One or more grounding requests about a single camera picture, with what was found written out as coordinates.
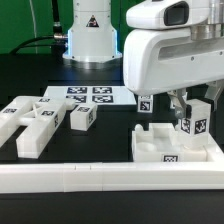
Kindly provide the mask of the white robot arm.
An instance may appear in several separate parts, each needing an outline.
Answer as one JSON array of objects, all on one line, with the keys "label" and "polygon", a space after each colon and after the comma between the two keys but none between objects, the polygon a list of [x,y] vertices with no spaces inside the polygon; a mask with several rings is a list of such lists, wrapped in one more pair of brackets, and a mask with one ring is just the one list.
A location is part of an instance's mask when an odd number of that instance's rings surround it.
[{"label": "white robot arm", "polygon": [[193,109],[184,90],[207,84],[216,103],[224,91],[224,0],[144,0],[131,7],[123,79],[140,96],[166,92],[178,118]]}]

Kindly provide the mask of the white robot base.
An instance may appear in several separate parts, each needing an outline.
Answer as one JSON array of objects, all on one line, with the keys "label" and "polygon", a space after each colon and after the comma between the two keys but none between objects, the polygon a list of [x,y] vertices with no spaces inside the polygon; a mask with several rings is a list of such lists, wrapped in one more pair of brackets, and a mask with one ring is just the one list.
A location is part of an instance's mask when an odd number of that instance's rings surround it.
[{"label": "white robot base", "polygon": [[122,57],[111,24],[111,0],[73,0],[73,24],[67,35],[64,59],[105,63]]}]

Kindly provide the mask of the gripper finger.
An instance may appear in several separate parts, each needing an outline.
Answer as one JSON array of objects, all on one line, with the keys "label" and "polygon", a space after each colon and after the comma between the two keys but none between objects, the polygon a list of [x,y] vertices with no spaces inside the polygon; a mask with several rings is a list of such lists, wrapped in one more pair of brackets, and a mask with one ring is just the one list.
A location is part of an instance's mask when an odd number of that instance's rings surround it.
[{"label": "gripper finger", "polygon": [[213,103],[213,109],[217,109],[218,99],[224,91],[224,79],[207,83],[205,98]]},{"label": "gripper finger", "polygon": [[183,119],[186,117],[187,104],[183,98],[186,94],[186,89],[176,89],[167,92],[171,102],[175,108],[175,116],[177,119]]}]

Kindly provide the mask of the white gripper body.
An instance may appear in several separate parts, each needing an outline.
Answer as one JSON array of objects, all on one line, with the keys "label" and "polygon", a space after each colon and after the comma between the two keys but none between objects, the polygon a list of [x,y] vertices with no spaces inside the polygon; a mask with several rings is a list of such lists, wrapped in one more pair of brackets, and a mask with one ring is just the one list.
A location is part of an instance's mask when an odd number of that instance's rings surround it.
[{"label": "white gripper body", "polygon": [[144,0],[126,22],[123,79],[133,93],[224,79],[224,0]]}]

